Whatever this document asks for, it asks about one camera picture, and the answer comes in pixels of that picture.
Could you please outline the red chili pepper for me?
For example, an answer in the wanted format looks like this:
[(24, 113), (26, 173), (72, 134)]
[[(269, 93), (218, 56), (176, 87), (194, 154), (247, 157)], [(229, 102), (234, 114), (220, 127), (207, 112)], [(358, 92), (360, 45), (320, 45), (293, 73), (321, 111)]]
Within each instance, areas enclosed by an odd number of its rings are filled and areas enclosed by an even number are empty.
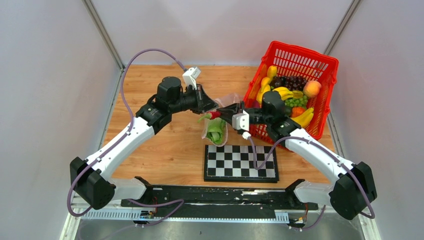
[(197, 122), (200, 123), (202, 120), (205, 120), (205, 119), (214, 120), (216, 118), (219, 118), (220, 116), (221, 116), (221, 113), (219, 111), (209, 111), (205, 113), (203, 116), (201, 116)]

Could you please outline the green napa cabbage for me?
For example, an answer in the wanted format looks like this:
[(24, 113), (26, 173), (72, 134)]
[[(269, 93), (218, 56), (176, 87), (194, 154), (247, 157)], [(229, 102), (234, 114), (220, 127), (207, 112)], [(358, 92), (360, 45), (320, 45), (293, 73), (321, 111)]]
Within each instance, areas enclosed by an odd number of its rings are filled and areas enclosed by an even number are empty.
[(227, 123), (221, 118), (209, 120), (206, 125), (205, 137), (214, 145), (220, 146), (225, 142)]

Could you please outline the clear zip top bag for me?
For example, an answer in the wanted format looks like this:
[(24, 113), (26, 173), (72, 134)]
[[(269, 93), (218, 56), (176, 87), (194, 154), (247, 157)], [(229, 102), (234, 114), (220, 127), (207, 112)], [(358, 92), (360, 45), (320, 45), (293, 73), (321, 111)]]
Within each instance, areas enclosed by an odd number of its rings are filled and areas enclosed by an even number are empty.
[[(227, 107), (231, 104), (238, 103), (241, 101), (241, 97), (238, 93), (230, 93), (222, 97), (215, 98), (214, 101), (218, 103), (220, 108)], [(213, 145), (222, 147), (228, 140), (228, 124), (223, 119), (217, 117), (209, 119), (205, 115), (202, 116), (198, 122), (203, 122), (202, 139), (209, 140)]]

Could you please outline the green grapes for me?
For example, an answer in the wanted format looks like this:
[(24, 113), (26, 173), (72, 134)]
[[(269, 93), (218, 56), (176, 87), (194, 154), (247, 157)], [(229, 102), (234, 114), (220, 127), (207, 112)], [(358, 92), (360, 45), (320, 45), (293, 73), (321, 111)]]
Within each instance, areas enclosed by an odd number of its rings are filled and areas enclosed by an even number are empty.
[(291, 108), (294, 107), (301, 107), (301, 108), (307, 108), (307, 104), (308, 104), (308, 97), (307, 96), (303, 96), (301, 98), (288, 98), (284, 101), (286, 106), (289, 106)]

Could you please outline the orange peach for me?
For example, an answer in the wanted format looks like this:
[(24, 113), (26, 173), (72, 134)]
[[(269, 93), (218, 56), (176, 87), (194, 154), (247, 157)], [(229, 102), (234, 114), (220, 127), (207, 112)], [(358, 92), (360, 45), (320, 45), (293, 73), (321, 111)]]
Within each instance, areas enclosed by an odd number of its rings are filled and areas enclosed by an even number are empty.
[(319, 94), (321, 87), (321, 83), (316, 80), (308, 81), (303, 88), (303, 94), (308, 98), (315, 98)]

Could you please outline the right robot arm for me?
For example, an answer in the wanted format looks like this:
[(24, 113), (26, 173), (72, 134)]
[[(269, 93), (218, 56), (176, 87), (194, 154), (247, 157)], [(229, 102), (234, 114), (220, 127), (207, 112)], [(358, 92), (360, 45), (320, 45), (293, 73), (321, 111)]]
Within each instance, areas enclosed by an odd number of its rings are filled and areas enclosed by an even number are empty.
[(266, 92), (259, 108), (247, 108), (243, 101), (217, 108), (220, 118), (231, 124), (238, 134), (251, 141), (253, 124), (264, 124), (267, 135), (278, 145), (298, 154), (329, 180), (328, 184), (301, 180), (285, 195), (286, 204), (298, 209), (304, 203), (330, 205), (341, 217), (352, 220), (357, 215), (376, 217), (371, 203), (377, 190), (371, 167), (354, 163), (332, 152), (315, 140), (286, 114), (285, 102), (274, 91)]

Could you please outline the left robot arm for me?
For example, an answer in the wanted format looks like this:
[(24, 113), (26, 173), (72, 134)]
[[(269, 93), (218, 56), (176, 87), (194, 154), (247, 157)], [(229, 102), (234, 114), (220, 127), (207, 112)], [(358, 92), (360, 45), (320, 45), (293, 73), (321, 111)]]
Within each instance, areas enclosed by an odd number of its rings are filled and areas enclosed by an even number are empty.
[(154, 137), (172, 120), (173, 114), (192, 111), (204, 114), (218, 108), (201, 84), (182, 87), (174, 76), (162, 79), (157, 92), (131, 117), (130, 123), (97, 152), (70, 163), (72, 189), (94, 210), (114, 200), (135, 200), (140, 206), (149, 206), (153, 193), (141, 177), (112, 178), (115, 170), (141, 144)]

